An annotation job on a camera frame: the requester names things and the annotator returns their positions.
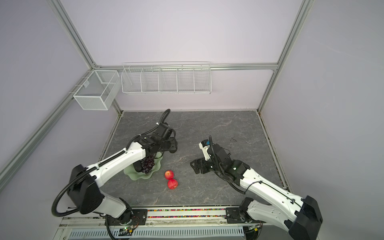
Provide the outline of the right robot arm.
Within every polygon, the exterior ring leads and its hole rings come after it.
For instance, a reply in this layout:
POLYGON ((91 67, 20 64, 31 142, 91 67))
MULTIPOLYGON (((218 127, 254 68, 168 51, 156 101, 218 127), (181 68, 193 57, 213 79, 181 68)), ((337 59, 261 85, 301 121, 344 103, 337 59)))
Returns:
POLYGON ((259 221, 279 227, 294 240, 316 240, 323 223, 317 200, 290 193, 273 184, 246 163, 232 160, 226 149, 211 140, 199 143, 203 157, 190 165, 196 174, 215 173, 241 194, 252 192, 265 204, 245 198, 239 206, 242 222, 259 221))

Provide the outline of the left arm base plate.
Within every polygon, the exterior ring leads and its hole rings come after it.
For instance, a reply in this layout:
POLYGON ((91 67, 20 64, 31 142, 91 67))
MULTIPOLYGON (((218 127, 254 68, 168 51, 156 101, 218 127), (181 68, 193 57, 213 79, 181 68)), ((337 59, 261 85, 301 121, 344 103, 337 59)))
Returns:
POLYGON ((147 215, 147 209, 133 209, 130 212, 124 213, 119 218, 107 216, 107 220, 110 226, 140 226, 146 224, 147 215))

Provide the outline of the dark purple fake grape bunch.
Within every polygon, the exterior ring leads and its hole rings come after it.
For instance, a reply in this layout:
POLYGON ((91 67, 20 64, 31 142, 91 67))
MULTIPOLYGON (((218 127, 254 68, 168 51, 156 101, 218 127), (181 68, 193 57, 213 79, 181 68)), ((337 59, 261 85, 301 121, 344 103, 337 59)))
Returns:
POLYGON ((141 173, 148 175, 152 171, 155 165, 155 156, 151 155, 151 156, 145 157, 141 161, 144 164, 143 170, 141 171, 141 173))

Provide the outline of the light green wavy fruit bowl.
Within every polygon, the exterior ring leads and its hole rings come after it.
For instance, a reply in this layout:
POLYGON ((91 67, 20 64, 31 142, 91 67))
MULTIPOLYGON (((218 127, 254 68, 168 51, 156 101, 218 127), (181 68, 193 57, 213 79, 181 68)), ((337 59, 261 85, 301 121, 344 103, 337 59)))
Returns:
POLYGON ((157 152, 154 156, 146 157, 143 160, 128 166, 123 172, 133 181, 139 179, 147 180, 153 173, 160 170, 162 159, 163 153, 157 152))

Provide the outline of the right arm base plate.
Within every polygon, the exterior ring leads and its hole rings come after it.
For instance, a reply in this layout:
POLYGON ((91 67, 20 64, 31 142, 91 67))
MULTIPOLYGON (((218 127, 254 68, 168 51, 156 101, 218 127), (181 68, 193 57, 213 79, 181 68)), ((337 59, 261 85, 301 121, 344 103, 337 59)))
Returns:
POLYGON ((228 224, 250 224, 255 223, 255 220, 248 214, 247 209, 243 207, 225 208, 228 224))

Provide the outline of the red apple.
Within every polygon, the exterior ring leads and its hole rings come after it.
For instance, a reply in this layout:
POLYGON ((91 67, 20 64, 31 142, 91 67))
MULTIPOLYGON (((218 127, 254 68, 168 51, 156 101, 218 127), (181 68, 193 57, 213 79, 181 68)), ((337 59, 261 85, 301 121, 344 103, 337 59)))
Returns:
POLYGON ((178 181, 175 180, 175 179, 170 179, 168 180, 168 188, 171 189, 171 190, 174 190, 175 188, 177 188, 179 185, 178 181))
POLYGON ((172 180, 174 178, 174 172, 171 170, 168 170, 165 172, 165 178, 167 180, 172 180))

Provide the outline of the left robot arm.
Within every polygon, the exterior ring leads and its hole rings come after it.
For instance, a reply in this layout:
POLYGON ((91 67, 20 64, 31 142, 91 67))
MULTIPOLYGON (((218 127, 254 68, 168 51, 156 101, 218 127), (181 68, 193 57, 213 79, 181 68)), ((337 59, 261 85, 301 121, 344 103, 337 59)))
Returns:
POLYGON ((53 201, 52 215, 65 217, 74 213, 96 213, 114 218, 120 224, 129 223, 133 218, 131 206, 121 198, 103 193, 101 187, 130 166, 135 173, 149 176, 165 152, 173 154, 177 151, 176 132, 165 122, 170 112, 165 110, 154 128, 134 136, 117 153, 87 167, 74 167, 69 183, 53 201))

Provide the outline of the dark avocado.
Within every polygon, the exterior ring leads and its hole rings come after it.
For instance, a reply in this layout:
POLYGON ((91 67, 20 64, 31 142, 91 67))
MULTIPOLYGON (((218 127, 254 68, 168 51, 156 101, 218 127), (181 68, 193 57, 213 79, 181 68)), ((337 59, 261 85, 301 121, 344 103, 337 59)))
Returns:
POLYGON ((137 161, 133 164, 135 171, 138 173, 140 173, 143 170, 143 165, 144 164, 142 163, 142 161, 137 161))

